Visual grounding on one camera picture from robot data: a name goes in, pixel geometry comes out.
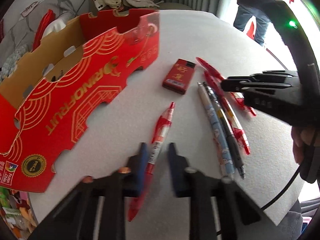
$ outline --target frutos de chile logo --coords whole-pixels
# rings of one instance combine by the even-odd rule
[[[1,179],[1,183],[11,185],[12,184],[12,178],[14,175],[14,172],[16,171],[18,165],[8,162],[5,162],[5,169],[4,169],[4,174]]]

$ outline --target fruit box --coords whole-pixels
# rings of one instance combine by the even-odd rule
[[[44,37],[0,84],[0,186],[44,192],[87,117],[154,62],[158,47],[159,12],[150,9],[80,15]]]

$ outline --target round table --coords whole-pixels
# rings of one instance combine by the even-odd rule
[[[198,95],[204,81],[198,66],[185,95],[162,87],[162,81],[178,58],[196,62],[201,57],[224,76],[250,75],[279,70],[281,65],[262,47],[213,14],[201,11],[160,11],[160,52],[146,70],[129,77],[128,86],[109,104],[100,105],[88,119],[88,129],[71,151],[61,153],[57,171],[47,191],[30,193],[39,222],[85,175],[108,176],[134,155],[140,142],[150,142],[159,115],[176,102],[172,127],[156,163],[153,184],[143,208],[126,225],[127,239],[188,239],[188,199],[174,197],[167,145],[175,142],[180,155],[208,176],[220,177],[212,131]],[[287,184],[297,164],[292,156],[289,125],[264,113],[250,118],[234,110],[241,122],[251,154],[244,158],[246,176],[235,180],[263,206]],[[278,224],[302,189],[298,177],[266,214]]]

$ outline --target gold seal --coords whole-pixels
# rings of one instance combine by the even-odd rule
[[[22,163],[22,173],[27,177],[36,177],[40,175],[46,168],[47,162],[42,155],[30,155]]]

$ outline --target red pack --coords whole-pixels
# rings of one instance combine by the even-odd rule
[[[195,63],[178,59],[164,78],[162,86],[184,95],[195,72],[195,67]]]

